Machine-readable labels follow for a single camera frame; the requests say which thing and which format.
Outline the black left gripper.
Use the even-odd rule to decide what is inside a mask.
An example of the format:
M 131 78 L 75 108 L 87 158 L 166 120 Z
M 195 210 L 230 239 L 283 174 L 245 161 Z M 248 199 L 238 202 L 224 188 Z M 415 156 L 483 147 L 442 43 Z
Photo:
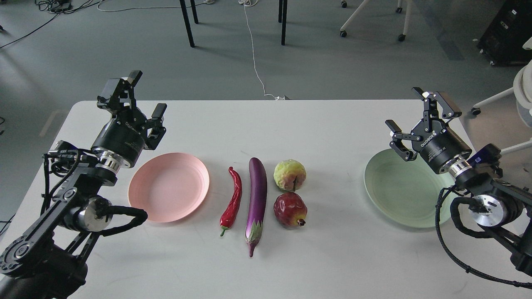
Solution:
M 132 168 L 142 151 L 158 147 L 167 129 L 163 126 L 167 104 L 158 103 L 147 118 L 136 106 L 134 88 L 143 75 L 134 70 L 128 76 L 109 79 L 97 96 L 97 107 L 112 114 L 101 129 L 91 151 L 102 157 L 105 152 L 118 156 L 122 166 Z

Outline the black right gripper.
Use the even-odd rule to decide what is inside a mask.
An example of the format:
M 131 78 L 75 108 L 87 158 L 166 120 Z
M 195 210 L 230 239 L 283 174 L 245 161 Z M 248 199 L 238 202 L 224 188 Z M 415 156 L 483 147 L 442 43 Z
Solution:
M 444 120 L 451 121 L 462 115 L 460 108 L 445 92 L 411 89 L 424 102 L 423 118 L 405 134 L 393 120 L 384 123 L 391 130 L 391 148 L 404 161 L 414 161 L 419 154 L 436 174 L 447 172 L 449 161 L 458 155 L 467 159 L 473 150 L 450 128 Z M 403 140 L 411 141 L 408 149 Z

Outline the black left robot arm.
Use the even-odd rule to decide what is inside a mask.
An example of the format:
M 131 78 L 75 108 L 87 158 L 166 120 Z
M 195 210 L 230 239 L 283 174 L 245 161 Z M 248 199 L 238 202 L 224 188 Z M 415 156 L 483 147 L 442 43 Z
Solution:
M 132 168 L 143 150 L 166 133 L 164 103 L 147 118 L 136 105 L 140 70 L 109 79 L 97 107 L 110 112 L 91 148 L 59 141 L 43 155 L 45 193 L 39 218 L 1 254 L 2 299 L 66 299 L 86 282 L 87 259 L 101 236 L 144 223 L 140 208 L 114 206 L 98 192 L 114 186 L 121 168 Z

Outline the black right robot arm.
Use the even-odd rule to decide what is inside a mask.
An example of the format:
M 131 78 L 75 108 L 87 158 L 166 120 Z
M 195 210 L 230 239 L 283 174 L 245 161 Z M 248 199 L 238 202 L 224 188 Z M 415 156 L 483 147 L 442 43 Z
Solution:
M 446 93 L 424 91 L 413 87 L 424 104 L 422 119 L 406 134 L 393 120 L 386 120 L 391 129 L 391 148 L 404 161 L 421 157 L 435 174 L 448 173 L 453 185 L 441 189 L 437 203 L 435 225 L 441 246 L 454 263 L 466 273 L 477 277 L 531 288 L 530 283 L 501 279 L 485 274 L 458 259 L 447 247 L 441 235 L 440 213 L 450 194 L 450 215 L 454 226 L 464 235 L 476 239 L 492 239 L 506 248 L 510 261 L 517 271 L 531 275 L 531 225 L 522 235 L 505 228 L 522 213 L 531 216 L 531 193 L 502 179 L 499 166 L 502 151 L 494 144 L 487 144 L 477 153 L 449 127 L 452 119 L 462 112 Z

